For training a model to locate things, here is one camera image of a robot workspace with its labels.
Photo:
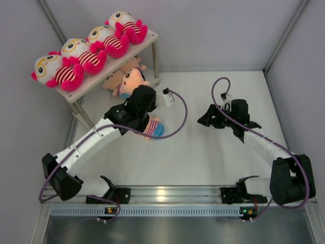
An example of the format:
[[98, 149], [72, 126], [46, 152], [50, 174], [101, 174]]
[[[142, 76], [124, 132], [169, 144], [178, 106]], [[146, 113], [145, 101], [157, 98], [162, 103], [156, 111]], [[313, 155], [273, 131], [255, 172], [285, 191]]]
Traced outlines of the boy plush showing black hair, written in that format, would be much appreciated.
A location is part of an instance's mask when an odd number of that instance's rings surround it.
[[154, 137], [161, 137], [165, 131], [164, 125], [159, 118], [150, 117], [149, 122], [144, 130], [144, 134]]

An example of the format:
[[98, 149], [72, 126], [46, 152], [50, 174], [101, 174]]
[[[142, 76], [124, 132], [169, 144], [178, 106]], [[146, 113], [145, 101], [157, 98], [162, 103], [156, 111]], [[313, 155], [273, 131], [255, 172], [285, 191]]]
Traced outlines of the boy plush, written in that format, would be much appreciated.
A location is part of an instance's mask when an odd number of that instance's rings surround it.
[[130, 97], [139, 85], [149, 86], [149, 84], [150, 82], [145, 80], [142, 70], [140, 68], [133, 68], [124, 74], [121, 83], [112, 92], [112, 95], [126, 99]]

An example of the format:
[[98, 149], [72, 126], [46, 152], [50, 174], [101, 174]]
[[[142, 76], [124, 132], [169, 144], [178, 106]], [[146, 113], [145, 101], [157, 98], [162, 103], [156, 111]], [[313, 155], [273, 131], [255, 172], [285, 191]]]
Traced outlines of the panda plush with glasses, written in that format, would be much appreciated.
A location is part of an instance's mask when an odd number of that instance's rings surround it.
[[144, 25], [141, 19], [136, 20], [133, 15], [125, 11], [114, 12], [104, 22], [119, 34], [127, 35], [131, 44], [140, 44], [148, 33], [148, 26]]
[[50, 52], [36, 60], [31, 77], [49, 88], [72, 92], [83, 83], [84, 71], [79, 64], [72, 65], [67, 58]]
[[98, 74], [104, 68], [108, 58], [104, 50], [96, 53], [91, 49], [91, 44], [88, 41], [78, 38], [68, 39], [59, 53], [71, 64], [79, 64], [89, 75]]
[[116, 34], [115, 30], [107, 26], [96, 26], [88, 34], [86, 41], [95, 52], [104, 50], [112, 58], [123, 57], [129, 49], [129, 38], [125, 34]]

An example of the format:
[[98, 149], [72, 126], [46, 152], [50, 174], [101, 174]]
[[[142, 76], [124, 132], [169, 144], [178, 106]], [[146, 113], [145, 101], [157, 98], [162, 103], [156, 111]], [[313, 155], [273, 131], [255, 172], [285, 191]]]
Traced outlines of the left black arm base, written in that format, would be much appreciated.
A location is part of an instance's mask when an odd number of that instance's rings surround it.
[[86, 204], [105, 204], [105, 203], [117, 203], [128, 204], [131, 197], [130, 188], [112, 187], [103, 197], [86, 197]]

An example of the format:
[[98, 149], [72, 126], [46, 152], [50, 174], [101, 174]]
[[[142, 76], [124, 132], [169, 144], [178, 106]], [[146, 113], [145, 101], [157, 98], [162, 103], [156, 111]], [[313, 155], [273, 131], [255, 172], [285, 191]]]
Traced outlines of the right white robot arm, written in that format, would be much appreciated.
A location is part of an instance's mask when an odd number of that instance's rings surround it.
[[255, 196], [263, 196], [285, 205], [315, 197], [309, 157], [296, 155], [265, 136], [261, 126], [251, 121], [246, 100], [225, 99], [221, 106], [211, 104], [198, 123], [216, 129], [231, 128], [235, 137], [270, 166], [268, 177], [254, 175], [238, 180], [237, 196], [241, 201], [248, 202]]

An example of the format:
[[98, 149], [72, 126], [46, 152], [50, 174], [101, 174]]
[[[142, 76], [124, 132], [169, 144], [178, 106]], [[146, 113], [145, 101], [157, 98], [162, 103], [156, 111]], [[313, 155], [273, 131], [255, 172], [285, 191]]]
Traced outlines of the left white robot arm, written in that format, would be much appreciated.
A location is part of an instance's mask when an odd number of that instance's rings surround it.
[[113, 184], [105, 177], [85, 179], [79, 169], [98, 151], [129, 129], [144, 132], [149, 122], [148, 113], [156, 108], [156, 91], [140, 85], [122, 104], [111, 107], [100, 121], [77, 142], [65, 150], [42, 158], [46, 182], [62, 201], [78, 194], [95, 195], [103, 203], [114, 199]]

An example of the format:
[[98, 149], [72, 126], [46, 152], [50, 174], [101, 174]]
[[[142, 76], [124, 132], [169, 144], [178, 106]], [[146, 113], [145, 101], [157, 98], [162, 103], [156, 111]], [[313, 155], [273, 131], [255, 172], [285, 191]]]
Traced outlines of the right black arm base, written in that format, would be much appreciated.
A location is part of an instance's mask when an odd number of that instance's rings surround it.
[[221, 200], [224, 204], [235, 203], [267, 203], [267, 197], [241, 193], [236, 187], [220, 188]]

